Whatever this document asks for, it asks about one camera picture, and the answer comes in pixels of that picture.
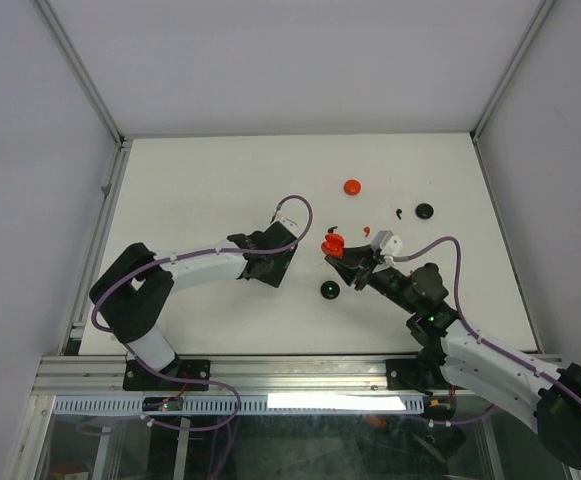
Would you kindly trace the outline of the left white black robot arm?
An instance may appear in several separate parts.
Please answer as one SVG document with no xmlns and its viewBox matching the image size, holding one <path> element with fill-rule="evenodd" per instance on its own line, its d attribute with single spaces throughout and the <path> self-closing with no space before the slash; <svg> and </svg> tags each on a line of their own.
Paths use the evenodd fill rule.
<svg viewBox="0 0 581 480">
<path fill-rule="evenodd" d="M 277 288 L 297 239 L 297 224 L 281 217 L 263 231 L 230 235 L 198 255 L 160 258 L 145 244 L 134 243 L 91 287 L 89 298 L 116 340 L 146 364 L 145 377 L 158 388 L 168 388 L 180 373 L 175 351 L 157 327 L 168 298 L 220 280 L 257 280 Z"/>
</svg>

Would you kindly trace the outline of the black earbud charging case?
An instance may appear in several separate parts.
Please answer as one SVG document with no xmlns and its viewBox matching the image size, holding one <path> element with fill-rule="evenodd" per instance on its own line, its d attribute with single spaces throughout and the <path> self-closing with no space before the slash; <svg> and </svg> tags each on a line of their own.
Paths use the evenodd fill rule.
<svg viewBox="0 0 581 480">
<path fill-rule="evenodd" d="M 334 300 L 340 295 L 340 286 L 334 280 L 327 280 L 320 286 L 320 294 L 327 300 Z"/>
</svg>

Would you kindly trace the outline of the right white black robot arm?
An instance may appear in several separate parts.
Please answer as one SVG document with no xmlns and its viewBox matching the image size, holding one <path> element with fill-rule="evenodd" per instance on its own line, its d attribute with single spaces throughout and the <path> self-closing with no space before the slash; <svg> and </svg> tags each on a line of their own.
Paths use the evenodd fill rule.
<svg viewBox="0 0 581 480">
<path fill-rule="evenodd" d="M 338 234 L 326 235 L 321 250 L 342 280 L 361 291 L 370 287 L 409 313 L 406 326 L 420 345 L 417 374 L 422 383 L 444 382 L 469 390 L 512 415 L 537 435 L 561 463 L 581 470 L 581 365 L 558 366 L 506 345 L 467 320 L 447 296 L 439 267 L 431 262 L 405 274 L 401 242 L 390 231 L 360 247 Z"/>
</svg>

